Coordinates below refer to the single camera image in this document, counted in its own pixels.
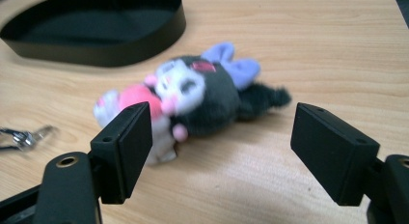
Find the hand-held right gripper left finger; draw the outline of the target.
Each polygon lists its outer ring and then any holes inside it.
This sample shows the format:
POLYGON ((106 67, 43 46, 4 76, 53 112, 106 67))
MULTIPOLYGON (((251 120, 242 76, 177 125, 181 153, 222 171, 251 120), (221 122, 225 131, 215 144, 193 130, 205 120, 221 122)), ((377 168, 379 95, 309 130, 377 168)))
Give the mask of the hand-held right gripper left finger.
POLYGON ((152 147, 150 105, 126 107, 92 141, 90 158, 103 204, 131 197, 152 147))

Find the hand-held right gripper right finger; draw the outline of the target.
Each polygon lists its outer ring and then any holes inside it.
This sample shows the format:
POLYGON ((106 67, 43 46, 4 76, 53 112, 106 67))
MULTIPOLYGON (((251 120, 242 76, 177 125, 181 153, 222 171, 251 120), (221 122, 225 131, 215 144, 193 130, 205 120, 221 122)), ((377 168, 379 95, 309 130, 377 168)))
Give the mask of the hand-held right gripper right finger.
POLYGON ((290 146, 334 202, 361 203, 364 174, 377 157, 379 143, 331 112, 299 102, 290 146))

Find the black and white plush toy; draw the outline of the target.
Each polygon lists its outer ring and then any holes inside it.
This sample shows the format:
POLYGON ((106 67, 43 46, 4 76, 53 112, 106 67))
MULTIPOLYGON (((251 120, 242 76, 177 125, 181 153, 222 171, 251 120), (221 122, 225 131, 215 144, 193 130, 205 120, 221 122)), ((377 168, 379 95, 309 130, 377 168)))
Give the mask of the black and white plush toy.
POLYGON ((175 159, 175 144, 190 136, 205 136, 290 103, 287 89, 255 81, 257 61, 233 55, 233 44, 221 42, 198 56, 173 58, 142 83, 104 93, 95 103, 95 119, 105 127, 126 107, 147 102, 153 141, 147 164, 155 165, 175 159))

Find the metal key ring clasp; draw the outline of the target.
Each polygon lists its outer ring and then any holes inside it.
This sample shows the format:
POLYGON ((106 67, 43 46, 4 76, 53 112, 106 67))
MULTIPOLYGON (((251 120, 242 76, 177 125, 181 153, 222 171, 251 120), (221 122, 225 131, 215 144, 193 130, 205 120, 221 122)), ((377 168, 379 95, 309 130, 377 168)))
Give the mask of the metal key ring clasp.
POLYGON ((0 136, 9 136, 12 140, 11 144, 0 144, 0 151, 16 150, 27 152, 34 149, 40 141, 50 136, 55 129, 55 126, 43 126, 36 131, 27 131, 0 127, 0 136))

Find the black hook stand with tray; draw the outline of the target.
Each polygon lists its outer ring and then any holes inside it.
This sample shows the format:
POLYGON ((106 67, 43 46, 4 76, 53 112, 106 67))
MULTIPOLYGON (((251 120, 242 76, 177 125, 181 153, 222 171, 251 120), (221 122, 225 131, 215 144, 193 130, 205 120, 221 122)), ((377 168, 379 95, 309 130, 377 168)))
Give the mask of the black hook stand with tray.
POLYGON ((0 39, 21 57, 112 68, 162 53, 185 27, 182 0, 45 0, 8 21, 0 39))

